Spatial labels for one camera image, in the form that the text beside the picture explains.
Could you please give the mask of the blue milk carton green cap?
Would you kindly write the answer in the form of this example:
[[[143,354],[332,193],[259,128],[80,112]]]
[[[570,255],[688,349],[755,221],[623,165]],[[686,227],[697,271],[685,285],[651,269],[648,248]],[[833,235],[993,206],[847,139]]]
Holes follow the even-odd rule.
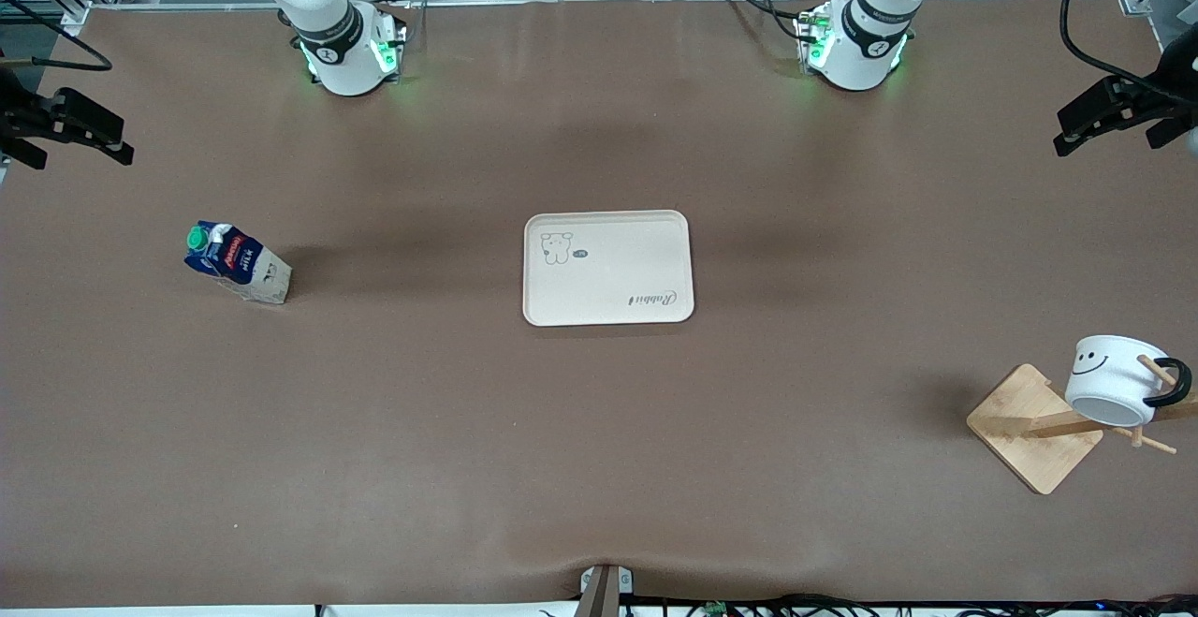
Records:
[[[198,220],[184,242],[184,264],[240,298],[270,306],[286,301],[291,266],[243,230],[229,223]]]

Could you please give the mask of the white smiley cup black handle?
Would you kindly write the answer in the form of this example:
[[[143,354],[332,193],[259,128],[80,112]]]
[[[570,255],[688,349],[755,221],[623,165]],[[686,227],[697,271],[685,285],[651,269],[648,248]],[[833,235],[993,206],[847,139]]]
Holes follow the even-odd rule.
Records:
[[[1186,400],[1193,373],[1182,359],[1126,335],[1088,335],[1075,345],[1065,400],[1087,419],[1114,428],[1154,421]]]

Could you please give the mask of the cream tray with dog print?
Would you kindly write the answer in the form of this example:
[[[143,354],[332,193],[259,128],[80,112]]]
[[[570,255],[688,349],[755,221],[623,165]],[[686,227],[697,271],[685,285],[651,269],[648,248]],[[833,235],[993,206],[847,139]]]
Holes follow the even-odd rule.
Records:
[[[688,321],[689,220],[673,208],[531,217],[524,228],[522,313],[538,328]]]

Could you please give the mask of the wooden mug stand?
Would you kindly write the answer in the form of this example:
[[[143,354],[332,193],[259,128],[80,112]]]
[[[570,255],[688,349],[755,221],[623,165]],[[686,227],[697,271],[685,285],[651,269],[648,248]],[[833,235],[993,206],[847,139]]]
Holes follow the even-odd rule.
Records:
[[[1117,428],[1093,421],[1065,401],[1065,392],[1023,362],[1016,365],[967,416],[967,427],[1022,483],[1049,494],[1108,434],[1176,455],[1176,448],[1149,438],[1144,427]]]

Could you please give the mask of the metal table edge bracket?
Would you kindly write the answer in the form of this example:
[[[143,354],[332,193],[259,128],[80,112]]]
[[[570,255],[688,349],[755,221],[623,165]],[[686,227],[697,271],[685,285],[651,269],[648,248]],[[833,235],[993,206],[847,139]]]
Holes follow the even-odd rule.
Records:
[[[580,576],[580,591],[574,617],[635,617],[628,603],[635,594],[629,567],[591,565]]]

